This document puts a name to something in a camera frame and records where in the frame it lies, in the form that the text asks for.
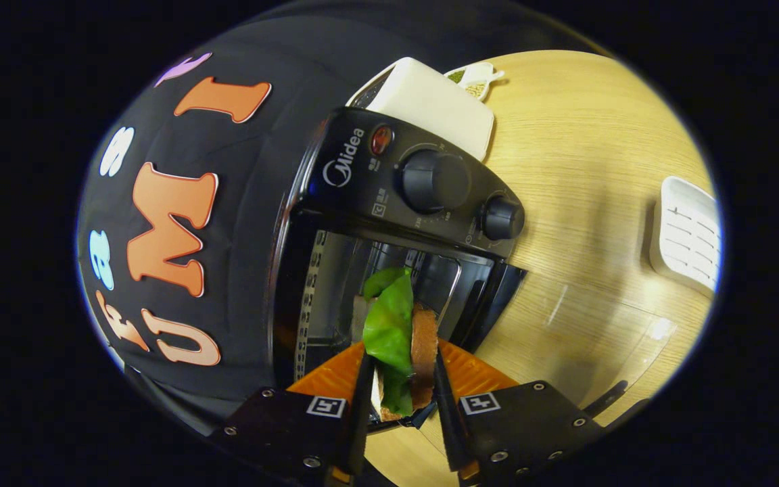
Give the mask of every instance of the toasted bread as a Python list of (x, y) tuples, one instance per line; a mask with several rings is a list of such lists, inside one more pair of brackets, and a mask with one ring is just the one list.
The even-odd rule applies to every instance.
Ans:
[[(429, 406), (435, 388), (435, 359), (438, 354), (438, 325), (435, 312), (424, 308), (419, 302), (414, 304), (411, 317), (413, 335), (410, 340), (410, 359), (414, 366), (414, 375), (410, 380), (410, 395), (414, 410)], [(379, 400), (383, 400), (383, 377), (377, 374)], [(395, 421), (403, 418), (401, 414), (391, 413), (380, 407), (381, 421)]]

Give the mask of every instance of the blue number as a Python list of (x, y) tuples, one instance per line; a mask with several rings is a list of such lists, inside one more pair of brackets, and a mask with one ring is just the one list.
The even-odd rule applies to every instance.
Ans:
[(101, 164), (98, 166), (98, 173), (101, 176), (111, 176), (112, 178), (116, 175), (122, 167), (124, 154), (128, 151), (133, 139), (134, 127), (132, 126), (124, 126), (114, 133), (114, 138), (110, 139), (108, 150), (104, 151)]
[(92, 259), (92, 271), (106, 289), (114, 290), (114, 272), (110, 268), (110, 243), (105, 231), (92, 231), (89, 234), (89, 258)]

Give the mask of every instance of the wooden table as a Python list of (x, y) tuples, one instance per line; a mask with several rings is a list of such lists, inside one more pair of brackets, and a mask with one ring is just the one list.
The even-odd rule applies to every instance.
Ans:
[[(627, 379), (596, 417), (605, 425), (665, 385), (705, 324), (711, 299), (655, 273), (647, 246), (663, 179), (713, 195), (711, 180), (673, 111), (619, 62), (561, 50), (486, 61), (506, 74), (485, 100), (495, 113), (485, 163), (525, 206), (509, 261), (529, 275), (476, 355), (581, 407)], [(458, 485), (437, 414), (371, 435), (365, 454), (402, 487)]]

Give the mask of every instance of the sandwich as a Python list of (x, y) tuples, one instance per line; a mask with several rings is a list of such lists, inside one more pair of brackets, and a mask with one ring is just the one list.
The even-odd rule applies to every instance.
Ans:
[(362, 343), (376, 358), (372, 404), (381, 421), (411, 416), (432, 400), (438, 327), (435, 312), (414, 302), (410, 269), (384, 269), (362, 287), (368, 304)]

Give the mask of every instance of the toaster oven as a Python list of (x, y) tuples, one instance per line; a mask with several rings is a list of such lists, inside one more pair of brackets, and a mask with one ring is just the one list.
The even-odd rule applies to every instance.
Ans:
[(506, 258), (523, 222), (510, 188), (455, 145), (338, 108), (316, 131), (281, 217), (270, 277), (277, 385), (362, 339), (356, 296), (389, 267), (411, 269), (415, 301), (435, 311), (438, 335), (474, 351), (522, 280)]

